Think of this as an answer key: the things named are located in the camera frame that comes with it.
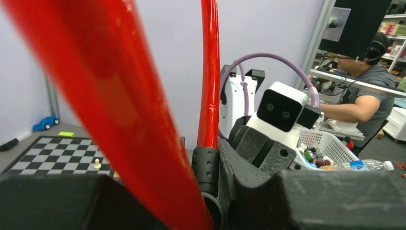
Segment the checkerboard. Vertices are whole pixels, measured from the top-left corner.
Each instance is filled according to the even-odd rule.
[[[95,169],[99,159],[101,168]],[[113,176],[109,161],[99,147],[87,138],[39,137],[3,173],[106,174]]]

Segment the white basket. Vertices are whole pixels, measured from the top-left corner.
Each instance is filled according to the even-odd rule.
[[[308,148],[319,149],[321,153],[328,156],[334,161],[334,164],[348,163],[359,161],[354,153],[351,152],[341,141],[334,135],[303,128],[300,132],[299,143],[305,144]],[[301,153],[296,149],[296,158],[290,166],[293,170],[322,170],[310,166]]]

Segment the gray t-shirt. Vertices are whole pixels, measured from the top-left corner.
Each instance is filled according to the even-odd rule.
[[[392,76],[385,68],[380,65],[373,65],[369,67],[365,72],[363,72],[358,79],[364,81],[372,82],[375,84],[380,84],[384,86],[389,86],[394,88],[395,82],[393,81]],[[382,122],[390,115],[393,105],[394,98],[386,95],[382,95],[376,92],[371,92],[355,87],[349,87],[348,91],[350,92],[349,102],[355,103],[355,100],[359,96],[363,95],[372,95],[379,99],[381,105],[379,106],[378,111],[372,116],[372,118],[363,123],[358,123],[357,128],[364,134],[364,141],[354,141],[354,145],[362,147],[369,139],[373,138],[376,132],[378,132],[379,127],[382,125]]]

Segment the red cable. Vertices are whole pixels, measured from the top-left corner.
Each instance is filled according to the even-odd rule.
[[[217,0],[201,0],[203,85],[197,147],[218,148],[220,51]]]
[[[130,192],[171,229],[212,229],[133,1],[0,2]]]

